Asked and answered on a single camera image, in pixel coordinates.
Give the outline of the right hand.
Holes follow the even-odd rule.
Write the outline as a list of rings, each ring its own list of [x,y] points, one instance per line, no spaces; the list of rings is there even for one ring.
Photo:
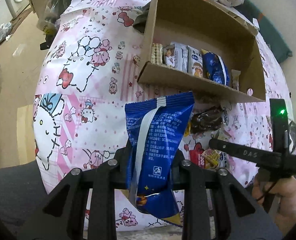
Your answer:
[[[286,236],[296,224],[296,178],[280,179],[270,190],[270,194],[280,197],[279,211],[274,222]]]

